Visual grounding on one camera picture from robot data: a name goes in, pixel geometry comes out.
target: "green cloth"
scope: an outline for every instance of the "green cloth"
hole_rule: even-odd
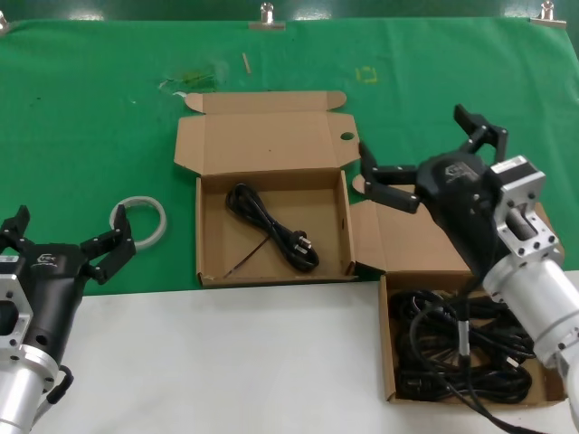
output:
[[[541,200],[565,267],[579,269],[579,65],[565,31],[509,18],[295,22],[285,32],[23,22],[0,39],[0,65],[1,219],[26,204],[31,240],[78,243],[106,231],[125,197],[166,208],[165,237],[87,294],[198,288],[195,176],[173,163],[177,120],[190,112],[172,92],[195,89],[343,90],[340,111],[385,165],[459,146],[452,109],[462,103],[509,130],[508,156],[547,173]],[[141,214],[130,214],[137,239],[156,223]]]

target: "robotic arm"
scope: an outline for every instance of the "robotic arm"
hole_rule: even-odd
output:
[[[538,360],[559,371],[579,428],[579,291],[561,270],[558,238],[535,212],[545,174],[523,156],[504,160],[506,129],[460,105],[454,119],[468,139],[417,167],[378,166],[361,143],[365,195],[409,213],[426,206],[492,299],[527,330]],[[494,165],[476,155],[483,144],[495,147]]]
[[[0,434],[27,434],[66,392],[72,376],[61,360],[85,285],[106,283],[135,255],[123,206],[114,230],[80,246],[34,244],[24,237],[29,221],[21,206],[0,226],[0,254],[19,253],[0,256]],[[65,378],[54,386],[59,370]]]

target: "tape roll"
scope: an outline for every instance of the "tape roll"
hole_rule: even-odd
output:
[[[115,205],[115,207],[112,209],[112,212],[110,213],[109,224],[111,229],[115,229],[115,215],[117,215],[117,208],[119,205],[125,205],[125,208],[127,209],[134,206],[152,206],[159,213],[159,225],[153,234],[144,240],[135,241],[135,248],[137,251],[148,249],[161,239],[166,229],[166,215],[165,210],[159,201],[148,196],[133,196],[128,197],[127,199],[123,199]]]

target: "cardboard box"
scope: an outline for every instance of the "cardboard box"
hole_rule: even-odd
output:
[[[359,158],[354,118],[329,112],[342,92],[189,94],[203,116],[181,118],[175,162],[200,175],[196,186],[196,270],[203,286],[352,279],[354,244],[346,178]],[[238,183],[258,191],[268,212],[305,231],[319,255],[310,273],[295,270],[273,241],[225,275],[265,238],[225,206]]]
[[[540,204],[537,213],[548,224]],[[364,201],[352,206],[351,215],[353,231],[358,232],[356,257],[375,269],[386,270],[379,288],[385,398],[390,402],[416,402],[396,395],[394,369],[398,357],[392,342],[397,324],[388,315],[388,299],[397,291],[416,288],[456,293],[471,278],[470,271],[423,205],[411,215]],[[557,372],[545,369],[537,360],[528,360],[524,366],[533,377],[528,396],[517,405],[490,403],[491,408],[545,406],[565,399]],[[451,398],[441,403],[459,402]]]

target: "white table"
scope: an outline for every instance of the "white table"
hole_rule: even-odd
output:
[[[75,382],[33,433],[502,432],[384,401],[376,283],[87,297],[63,362]],[[566,402],[498,415],[575,432]]]

